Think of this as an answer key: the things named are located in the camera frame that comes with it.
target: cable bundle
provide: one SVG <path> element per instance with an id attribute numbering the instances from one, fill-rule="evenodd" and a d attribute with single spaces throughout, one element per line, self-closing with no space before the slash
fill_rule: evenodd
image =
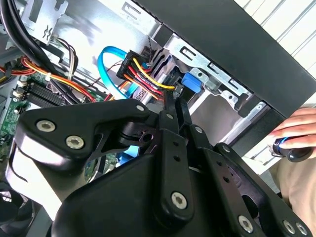
<path id="1" fill-rule="evenodd" d="M 57 76 L 61 76 L 60 73 L 55 69 L 47 55 L 44 53 L 42 48 L 28 34 L 19 17 L 14 0 L 1 0 L 0 14 L 2 24 L 14 44 L 34 64 L 40 66 L 47 72 L 51 72 Z M 56 79 L 53 79 L 51 83 L 69 104 L 80 103 L 80 100 L 70 91 L 70 89 L 66 85 L 60 83 Z"/>

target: blue tab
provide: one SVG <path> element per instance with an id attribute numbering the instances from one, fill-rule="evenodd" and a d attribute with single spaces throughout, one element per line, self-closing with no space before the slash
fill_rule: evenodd
<path id="1" fill-rule="evenodd" d="M 185 73 L 181 83 L 195 93 L 199 93 L 201 91 L 202 82 L 190 73 Z"/>

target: yellow wire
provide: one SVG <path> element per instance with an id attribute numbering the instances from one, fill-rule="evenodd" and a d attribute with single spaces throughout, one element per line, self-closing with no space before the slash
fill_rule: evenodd
<path id="1" fill-rule="evenodd" d="M 0 78 L 0 82 L 4 81 L 5 80 L 5 76 L 3 76 L 2 78 Z"/>
<path id="2" fill-rule="evenodd" d="M 137 59 L 136 58 L 133 58 L 133 61 L 134 63 L 136 64 L 138 70 L 140 70 L 140 72 L 148 79 L 150 80 L 153 84 L 157 85 L 157 86 L 160 86 L 162 88 L 165 88 L 165 89 L 174 89 L 175 87 L 172 86 L 172 85 L 164 85 L 164 84 L 160 84 L 159 82 L 155 81 L 154 79 L 152 79 L 150 77 L 150 75 L 148 75 L 143 69 L 142 67 L 140 66 L 140 64 L 138 63 Z"/>

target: black mechanical arm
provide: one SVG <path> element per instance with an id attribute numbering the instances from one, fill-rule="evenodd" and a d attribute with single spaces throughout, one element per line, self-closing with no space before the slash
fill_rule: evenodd
<path id="1" fill-rule="evenodd" d="M 159 114 L 127 99 L 20 117 L 15 149 L 51 174 L 76 176 L 90 160 L 140 147 L 137 158 L 63 201 L 53 237 L 312 236 L 229 146 L 210 145 L 186 102 L 164 98 Z"/>

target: black side panel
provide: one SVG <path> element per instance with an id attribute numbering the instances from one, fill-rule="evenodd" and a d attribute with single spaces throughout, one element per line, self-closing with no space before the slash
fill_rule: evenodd
<path id="1" fill-rule="evenodd" d="M 136 0 L 235 79 L 289 117 L 316 81 L 233 0 Z"/>
<path id="2" fill-rule="evenodd" d="M 269 110 L 229 145 L 243 157 L 284 120 L 285 118 L 275 110 Z"/>

